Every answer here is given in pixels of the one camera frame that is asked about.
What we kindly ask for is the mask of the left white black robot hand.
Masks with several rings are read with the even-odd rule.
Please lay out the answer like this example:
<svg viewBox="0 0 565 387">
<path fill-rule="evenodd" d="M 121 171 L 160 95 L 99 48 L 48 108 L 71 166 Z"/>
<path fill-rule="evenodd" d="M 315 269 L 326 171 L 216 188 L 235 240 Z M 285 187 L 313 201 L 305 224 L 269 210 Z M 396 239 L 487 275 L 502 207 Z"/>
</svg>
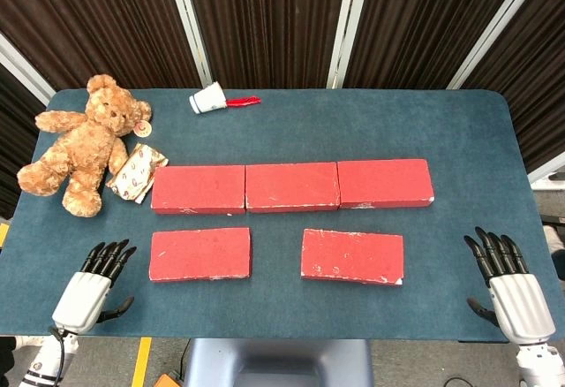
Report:
<svg viewBox="0 0 565 387">
<path fill-rule="evenodd" d="M 83 335 L 96 324 L 116 319 L 134 302 L 132 296 L 118 307 L 104 308 L 106 299 L 129 258 L 137 250 L 129 240 L 100 243 L 90 250 L 75 272 L 52 314 L 54 332 L 61 338 Z"/>
</svg>

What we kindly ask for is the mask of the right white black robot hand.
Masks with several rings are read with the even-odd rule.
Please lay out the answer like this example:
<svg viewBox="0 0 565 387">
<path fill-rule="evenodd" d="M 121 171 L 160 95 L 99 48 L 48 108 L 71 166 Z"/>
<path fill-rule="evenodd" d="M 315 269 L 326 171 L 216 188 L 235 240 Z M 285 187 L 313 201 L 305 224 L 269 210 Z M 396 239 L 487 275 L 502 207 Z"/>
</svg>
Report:
<svg viewBox="0 0 565 387">
<path fill-rule="evenodd" d="M 469 297 L 473 313 L 498 327 L 506 339 L 520 346 L 541 345 L 556 332 L 553 317 L 538 279 L 530 273 L 517 243 L 509 236 L 475 228 L 476 238 L 463 237 L 489 292 L 493 307 Z"/>
</svg>

